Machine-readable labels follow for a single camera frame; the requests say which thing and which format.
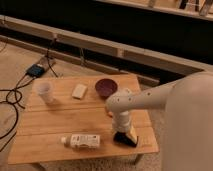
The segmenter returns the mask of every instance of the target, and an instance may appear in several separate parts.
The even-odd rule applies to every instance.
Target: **black cable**
[[[3,147],[0,149],[0,153],[5,149],[5,147],[7,146],[7,144],[9,144],[9,142],[13,139],[13,137],[15,137],[17,132],[15,132],[10,139],[3,145]]]
[[[8,37],[6,37],[6,41],[5,41],[4,46],[2,47],[2,49],[0,50],[0,53],[3,52],[4,49],[6,49],[7,44],[8,44]]]
[[[19,91],[19,89],[21,88],[24,88],[26,86],[28,86],[35,78],[32,78],[30,81],[28,81],[27,83],[25,83],[24,85],[19,85],[23,80],[24,78],[26,77],[27,75],[25,74],[24,76],[21,77],[21,79],[17,82],[15,88],[13,89],[0,89],[0,92],[8,92],[6,97],[5,97],[5,100],[3,101],[0,101],[0,105],[2,104],[6,104],[6,105],[9,105],[11,106],[14,111],[15,111],[15,115],[16,115],[16,119],[15,119],[15,122],[14,124],[12,125],[12,127],[9,129],[9,131],[7,131],[7,133],[3,134],[2,136],[0,136],[0,140],[5,138],[6,136],[8,136],[13,130],[14,128],[16,127],[17,123],[18,123],[18,119],[19,119],[19,111],[18,111],[18,108],[16,106],[16,104],[21,107],[21,108],[25,108],[24,106],[22,106],[19,102],[22,100],[22,93],[21,91]],[[15,101],[10,101],[9,100],[9,97],[10,95],[14,93],[15,95]],[[16,132],[12,135],[12,137],[3,145],[3,147],[0,149],[0,152],[4,150],[4,148],[7,146],[7,144],[12,140],[12,138],[15,136]]]
[[[80,58],[81,58],[81,66],[85,65],[85,56],[84,56],[84,50],[79,47],[79,52],[80,52]]]
[[[58,77],[58,75],[56,74],[56,72],[53,70],[52,66],[50,65],[50,57],[49,57],[49,52],[50,52],[50,48],[52,47],[52,45],[56,42],[56,39],[53,39],[48,48],[47,48],[47,52],[46,52],[46,55],[45,57],[47,58],[47,63],[48,63],[48,66],[50,68],[50,70],[52,71],[52,73],[54,74],[55,77]]]

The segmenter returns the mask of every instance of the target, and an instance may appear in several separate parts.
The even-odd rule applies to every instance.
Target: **wooden table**
[[[52,104],[45,105],[32,89],[25,112],[21,117],[8,163],[39,163],[158,152],[158,145],[146,110],[131,112],[133,125],[139,136],[136,148],[113,141],[112,119],[106,114],[105,101],[99,97],[94,88],[95,83],[102,78],[115,80],[119,88],[127,87],[133,92],[140,91],[137,77],[133,74],[35,80],[33,89],[39,82],[51,82],[54,87],[55,100]],[[83,100],[71,97],[78,83],[88,86]],[[100,134],[100,148],[76,150],[64,147],[60,142],[61,137],[72,133]]]

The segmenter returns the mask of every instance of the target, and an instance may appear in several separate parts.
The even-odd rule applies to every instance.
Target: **cup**
[[[45,103],[51,103],[53,101],[53,86],[51,83],[38,83],[35,87],[35,91]]]

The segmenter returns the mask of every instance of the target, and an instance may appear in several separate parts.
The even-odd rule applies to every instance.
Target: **gray carpet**
[[[39,60],[41,54],[28,51],[19,47],[8,45],[6,49],[0,53],[0,89],[13,88],[17,81],[21,78],[26,68],[31,66],[34,62]],[[54,66],[54,70],[61,76],[71,75],[99,75],[103,74],[95,70],[73,65],[57,60],[57,64]],[[53,74],[49,71],[44,77],[52,77]],[[31,86],[23,89],[23,104],[26,102]],[[5,94],[0,93],[0,100],[3,100]],[[0,121],[3,117],[6,117],[8,113],[11,113],[11,108],[6,105],[0,106]],[[164,125],[164,112],[160,110],[149,111],[157,142],[161,149],[162,133]],[[7,141],[10,136],[3,140],[0,140],[0,147]],[[11,144],[8,144],[7,148],[0,154],[0,170],[2,171],[29,171],[35,170],[28,164],[23,165],[7,165],[7,156],[10,150]],[[155,154],[146,154],[137,166],[130,164],[135,159],[135,156],[124,157],[111,157],[101,159],[88,159],[88,160],[74,160],[63,162],[51,162],[42,163],[42,165],[49,171],[159,171],[161,170],[161,152]]]

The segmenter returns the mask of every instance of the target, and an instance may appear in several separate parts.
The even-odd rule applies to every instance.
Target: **bowl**
[[[95,90],[97,91],[99,96],[104,99],[115,93],[117,89],[117,83],[108,78],[101,79],[95,84]]]

